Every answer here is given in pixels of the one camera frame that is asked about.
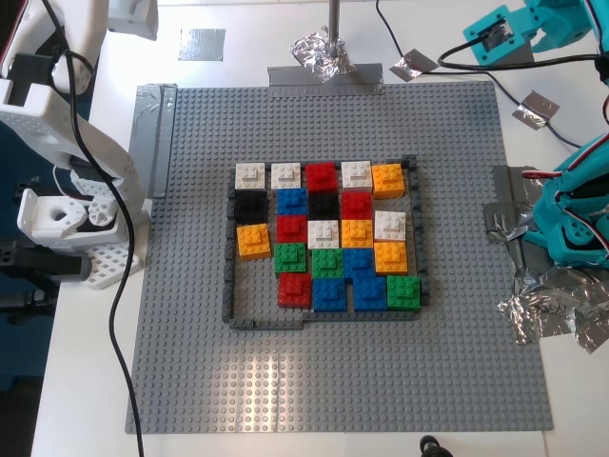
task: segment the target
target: duct tape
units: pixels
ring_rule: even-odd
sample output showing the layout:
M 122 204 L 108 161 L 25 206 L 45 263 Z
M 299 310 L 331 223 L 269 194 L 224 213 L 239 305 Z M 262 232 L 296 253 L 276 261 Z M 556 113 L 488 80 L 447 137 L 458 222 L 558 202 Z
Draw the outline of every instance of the duct tape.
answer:
M 273 67 L 268 69 L 268 85 L 272 97 L 381 95 L 383 65 L 358 65 L 355 71 L 338 74 L 326 83 L 303 67 Z
M 524 202 L 493 202 L 484 205 L 484 227 L 490 243 L 505 243 L 537 230 L 533 207 Z
M 529 93 L 512 113 L 519 121 L 533 130 L 539 130 L 557 113 L 560 106 L 539 95 L 535 91 Z
M 225 29 L 184 29 L 178 60 L 221 62 L 225 58 Z
M 327 27 L 322 27 L 321 33 L 311 33 L 295 41 L 289 50 L 294 58 L 322 83 L 337 74 L 356 70 L 349 60 L 343 40 L 338 38 L 335 51 L 330 51 L 327 44 Z
M 409 83 L 421 74 L 433 71 L 437 67 L 436 62 L 417 50 L 412 50 L 404 54 L 400 62 L 391 67 L 390 70 L 406 83 Z

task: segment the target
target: gray tape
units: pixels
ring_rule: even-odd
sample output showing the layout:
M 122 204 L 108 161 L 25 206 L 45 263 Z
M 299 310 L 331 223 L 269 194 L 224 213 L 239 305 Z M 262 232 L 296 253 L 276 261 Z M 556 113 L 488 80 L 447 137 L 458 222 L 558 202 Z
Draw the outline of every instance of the gray tape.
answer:
M 163 84 L 137 88 L 129 155 L 147 198 L 166 195 L 177 90 Z
M 433 71 L 438 67 L 438 64 L 421 54 L 417 50 L 412 50 L 403 55 L 396 65 L 391 67 L 391 72 L 399 78 L 409 83 L 423 73 Z
M 383 65 L 358 65 L 355 71 L 325 83 L 303 67 L 269 67 L 268 84 L 272 97 L 380 95 L 384 93 Z
M 183 29 L 178 60 L 223 61 L 225 37 L 225 29 Z
M 547 122 L 557 113 L 560 106 L 539 95 L 534 90 L 529 93 L 522 103 L 512 113 L 519 121 L 533 130 L 545 127 Z

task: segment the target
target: white lego brick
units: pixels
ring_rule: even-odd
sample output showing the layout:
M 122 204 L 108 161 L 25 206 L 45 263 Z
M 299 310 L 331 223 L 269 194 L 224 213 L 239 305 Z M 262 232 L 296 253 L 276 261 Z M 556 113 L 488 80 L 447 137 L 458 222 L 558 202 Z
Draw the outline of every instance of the white lego brick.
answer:
M 271 189 L 298 189 L 301 186 L 301 164 L 272 164 Z
M 264 190 L 265 164 L 237 164 L 235 170 L 235 189 Z
M 406 241 L 406 213 L 374 211 L 374 241 Z
M 108 243 L 95 246 L 87 251 L 91 260 L 91 273 L 85 280 L 89 288 L 101 290 L 114 283 L 118 283 L 125 272 L 127 260 L 127 247 L 119 243 Z M 144 262 L 137 255 L 133 255 L 129 275 L 139 271 Z
M 339 221 L 308 221 L 309 249 L 338 249 Z
M 343 189 L 352 192 L 372 191 L 372 168 L 369 161 L 342 162 Z

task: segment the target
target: aluminum foil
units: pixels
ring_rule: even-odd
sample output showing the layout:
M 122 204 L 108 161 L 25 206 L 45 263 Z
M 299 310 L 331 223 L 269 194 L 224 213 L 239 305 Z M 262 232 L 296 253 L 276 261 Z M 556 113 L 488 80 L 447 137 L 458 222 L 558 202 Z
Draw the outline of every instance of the aluminum foil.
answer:
M 305 69 L 323 83 L 337 74 L 356 70 L 340 38 L 336 43 L 335 56 L 332 55 L 327 44 L 327 27 L 322 27 L 322 33 L 311 33 L 294 42 L 289 50 Z
M 535 91 L 528 94 L 522 103 L 512 113 L 512 116 L 529 126 L 539 130 L 557 113 L 560 106 L 539 95 Z
M 505 243 L 536 230 L 533 206 L 524 202 L 494 202 L 484 205 L 486 238 L 493 244 Z
M 538 275 L 528 269 L 520 285 L 519 295 L 498 305 L 518 344 L 574 333 L 592 353 L 609 339 L 609 272 L 554 267 Z
M 436 62 L 417 50 L 412 50 L 404 54 L 400 62 L 391 67 L 390 70 L 406 83 L 409 83 L 423 73 L 433 71 L 437 67 Z

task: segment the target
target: orange lego brick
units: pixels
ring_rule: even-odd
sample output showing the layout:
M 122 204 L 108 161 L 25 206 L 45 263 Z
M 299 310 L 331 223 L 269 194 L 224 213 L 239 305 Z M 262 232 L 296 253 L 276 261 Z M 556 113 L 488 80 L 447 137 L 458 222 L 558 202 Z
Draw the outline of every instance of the orange lego brick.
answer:
M 375 243 L 374 268 L 379 274 L 406 274 L 406 243 Z
M 405 192 L 400 164 L 373 165 L 372 181 L 374 198 L 402 198 Z
M 266 224 L 237 227 L 237 245 L 241 260 L 256 260 L 270 257 L 270 242 Z
M 372 221 L 343 220 L 343 248 L 372 248 Z

